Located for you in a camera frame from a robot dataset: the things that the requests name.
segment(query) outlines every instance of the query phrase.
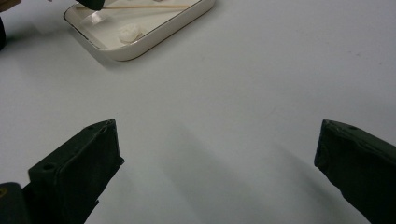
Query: white table surface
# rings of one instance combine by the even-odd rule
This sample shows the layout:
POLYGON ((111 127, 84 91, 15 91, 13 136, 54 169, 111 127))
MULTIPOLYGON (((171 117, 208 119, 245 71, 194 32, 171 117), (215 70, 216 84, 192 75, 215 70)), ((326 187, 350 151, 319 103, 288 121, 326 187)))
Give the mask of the white table surface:
POLYGON ((0 14, 0 182, 115 119, 126 162, 87 223, 368 223, 313 161, 323 119, 396 144, 395 1, 218 0, 124 63, 72 4, 0 14))

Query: dark green plastic part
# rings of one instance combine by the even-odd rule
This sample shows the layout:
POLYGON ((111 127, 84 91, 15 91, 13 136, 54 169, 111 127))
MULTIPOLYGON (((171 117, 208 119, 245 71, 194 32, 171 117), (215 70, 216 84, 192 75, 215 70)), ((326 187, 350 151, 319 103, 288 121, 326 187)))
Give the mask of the dark green plastic part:
POLYGON ((83 224, 122 164, 116 121, 93 124, 29 169, 25 188, 0 185, 0 224, 83 224))
POLYGON ((1 20, 0 17, 0 50, 4 47, 5 44, 6 44, 6 31, 4 29, 3 21, 1 20))
POLYGON ((105 0, 78 0, 84 7, 92 10, 100 10, 105 3, 105 0))
POLYGON ((354 126, 323 120, 315 165, 374 224, 396 223, 396 147, 354 126))

